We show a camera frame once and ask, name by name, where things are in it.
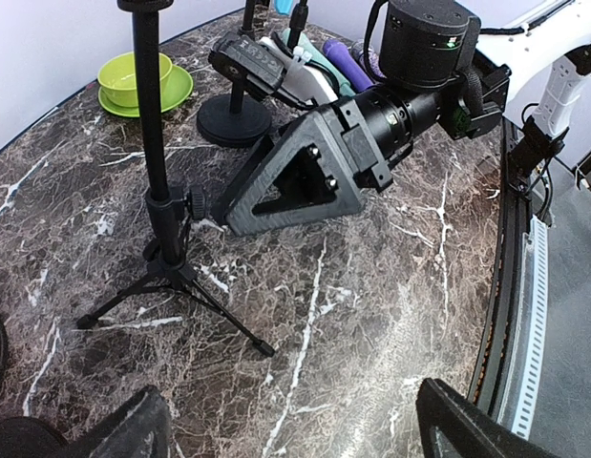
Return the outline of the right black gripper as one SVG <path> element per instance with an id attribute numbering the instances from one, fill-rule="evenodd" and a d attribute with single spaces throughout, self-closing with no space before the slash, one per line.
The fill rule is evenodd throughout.
<path id="1" fill-rule="evenodd" d="M 258 140 L 211 214 L 238 236 L 357 214 L 364 208 L 358 187 L 384 191 L 392 184 L 412 126 L 406 102 L 387 88 L 338 100 L 337 114 L 331 105 L 317 108 L 278 138 Z"/>

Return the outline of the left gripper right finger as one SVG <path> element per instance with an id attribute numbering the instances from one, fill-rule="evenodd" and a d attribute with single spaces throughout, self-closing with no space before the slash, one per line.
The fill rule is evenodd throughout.
<path id="1" fill-rule="evenodd" d="M 549 457 L 546 450 L 494 422 L 440 379 L 426 378 L 417 394 L 426 457 Z"/>

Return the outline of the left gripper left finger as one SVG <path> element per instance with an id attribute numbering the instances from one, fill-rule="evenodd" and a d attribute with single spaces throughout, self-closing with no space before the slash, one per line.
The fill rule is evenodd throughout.
<path id="1" fill-rule="evenodd" d="M 65 448 L 66 457 L 170 457 L 171 413 L 148 385 Z"/>

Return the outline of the black tripod shock-mount stand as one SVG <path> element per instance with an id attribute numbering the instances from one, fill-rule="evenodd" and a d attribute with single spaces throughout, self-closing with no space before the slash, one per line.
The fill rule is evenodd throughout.
<path id="1" fill-rule="evenodd" d="M 169 185 L 167 180 L 161 122 L 158 13 L 171 5 L 170 1 L 117 3 L 120 10 L 132 14 L 138 109 L 149 178 L 144 201 L 154 233 L 143 250 L 147 270 L 139 280 L 119 291 L 97 310 L 80 317 L 75 326 L 79 330 L 91 329 L 101 317 L 129 297 L 170 290 L 224 317 L 261 354 L 273 357 L 275 349 L 255 336 L 201 285 L 186 259 L 191 222 L 205 218 L 205 196 L 202 189 L 185 192 L 180 186 Z"/>

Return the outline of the mint green microphone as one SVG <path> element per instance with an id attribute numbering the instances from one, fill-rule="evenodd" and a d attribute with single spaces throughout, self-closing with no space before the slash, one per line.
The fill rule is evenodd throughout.
<path id="1" fill-rule="evenodd" d="M 324 104 L 339 96 L 355 95 L 347 78 L 310 42 L 302 32 L 294 49 L 287 45 L 290 29 L 277 33 L 273 39 L 284 56 L 285 88 L 304 102 Z"/>

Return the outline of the purple microphone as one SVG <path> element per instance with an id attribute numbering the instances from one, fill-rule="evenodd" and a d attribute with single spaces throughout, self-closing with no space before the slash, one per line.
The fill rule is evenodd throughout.
<path id="1" fill-rule="evenodd" d="M 374 85 L 360 65 L 351 57 L 348 47 L 337 39 L 329 39 L 323 45 L 327 60 L 349 81 L 354 91 L 360 93 Z"/>

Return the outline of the light blue microphone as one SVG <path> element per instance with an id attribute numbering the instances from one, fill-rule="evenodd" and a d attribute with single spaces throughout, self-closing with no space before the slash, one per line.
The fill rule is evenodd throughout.
<path id="1" fill-rule="evenodd" d="M 280 15 L 290 15 L 294 7 L 294 0 L 275 0 L 274 7 Z"/>

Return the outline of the rhinestone silver microphone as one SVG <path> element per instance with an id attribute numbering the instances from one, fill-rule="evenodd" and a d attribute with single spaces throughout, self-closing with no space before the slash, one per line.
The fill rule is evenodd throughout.
<path id="1" fill-rule="evenodd" d="M 365 50 L 364 41 L 358 40 L 350 46 L 349 53 L 370 79 L 379 81 L 385 78 L 380 69 L 379 56 L 372 46 Z"/>

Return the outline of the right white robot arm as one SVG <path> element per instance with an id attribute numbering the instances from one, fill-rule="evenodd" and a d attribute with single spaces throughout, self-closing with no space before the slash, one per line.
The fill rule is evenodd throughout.
<path id="1" fill-rule="evenodd" d="M 386 190 L 393 169 L 434 125 L 454 140 L 493 130 L 542 69 L 544 94 L 509 155 L 509 184 L 562 149 L 591 79 L 591 1 L 565 1 L 513 30 L 485 29 L 455 1 L 377 1 L 387 14 L 378 84 L 319 106 L 262 137 L 216 202 L 214 220 L 247 236 L 362 211 L 363 191 Z"/>

